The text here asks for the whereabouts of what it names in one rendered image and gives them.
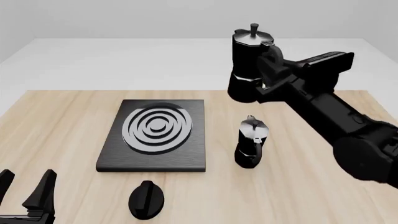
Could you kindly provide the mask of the round black stove knob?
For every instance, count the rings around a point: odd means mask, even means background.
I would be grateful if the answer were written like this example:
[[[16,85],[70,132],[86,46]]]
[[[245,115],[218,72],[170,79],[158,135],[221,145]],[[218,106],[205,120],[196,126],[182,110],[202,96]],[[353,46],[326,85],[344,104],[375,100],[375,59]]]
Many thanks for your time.
[[[150,220],[163,209],[165,197],[162,189],[151,180],[144,180],[131,193],[128,207],[134,218]]]

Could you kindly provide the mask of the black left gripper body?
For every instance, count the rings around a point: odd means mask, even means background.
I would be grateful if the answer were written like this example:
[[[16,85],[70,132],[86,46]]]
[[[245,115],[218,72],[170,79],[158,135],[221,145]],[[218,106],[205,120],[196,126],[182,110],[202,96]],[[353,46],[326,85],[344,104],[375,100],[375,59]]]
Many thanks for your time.
[[[0,215],[0,224],[53,224],[54,210],[28,210],[27,215]]]

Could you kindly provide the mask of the flat black stove plate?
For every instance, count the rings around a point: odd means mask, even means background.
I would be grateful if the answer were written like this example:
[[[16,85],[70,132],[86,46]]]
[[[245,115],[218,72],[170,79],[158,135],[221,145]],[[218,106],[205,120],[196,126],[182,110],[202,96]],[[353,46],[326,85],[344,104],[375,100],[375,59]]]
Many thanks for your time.
[[[122,100],[98,172],[203,172],[203,100]]]

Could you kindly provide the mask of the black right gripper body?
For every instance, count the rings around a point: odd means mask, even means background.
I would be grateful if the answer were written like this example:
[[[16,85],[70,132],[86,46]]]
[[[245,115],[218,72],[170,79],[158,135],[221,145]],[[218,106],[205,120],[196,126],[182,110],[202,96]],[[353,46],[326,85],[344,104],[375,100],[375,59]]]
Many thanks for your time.
[[[289,67],[272,62],[269,57],[257,58],[257,68],[262,82],[256,87],[257,102],[303,102],[303,80]]]

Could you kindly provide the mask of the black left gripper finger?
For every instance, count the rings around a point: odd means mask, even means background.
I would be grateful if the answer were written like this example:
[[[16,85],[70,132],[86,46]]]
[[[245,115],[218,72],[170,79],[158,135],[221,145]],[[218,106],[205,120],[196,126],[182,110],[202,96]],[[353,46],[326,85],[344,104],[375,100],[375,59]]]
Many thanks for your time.
[[[27,209],[27,216],[42,216],[43,214],[55,214],[54,190],[57,173],[48,169],[35,190],[26,199],[22,206]]]
[[[9,169],[4,169],[0,173],[0,205],[4,196],[14,180],[15,174]]]

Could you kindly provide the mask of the black moka pot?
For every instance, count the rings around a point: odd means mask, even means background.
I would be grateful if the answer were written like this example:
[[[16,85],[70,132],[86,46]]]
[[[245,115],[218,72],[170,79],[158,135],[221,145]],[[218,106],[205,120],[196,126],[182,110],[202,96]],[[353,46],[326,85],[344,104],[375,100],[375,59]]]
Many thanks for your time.
[[[259,24],[252,23],[250,29],[236,29],[232,35],[233,69],[229,78],[228,95],[237,102],[256,101],[256,87],[262,82],[257,58],[275,46],[273,37],[258,28]]]
[[[238,131],[234,160],[245,169],[253,169],[262,159],[262,147],[269,134],[269,128],[253,115],[248,115],[241,122]]]

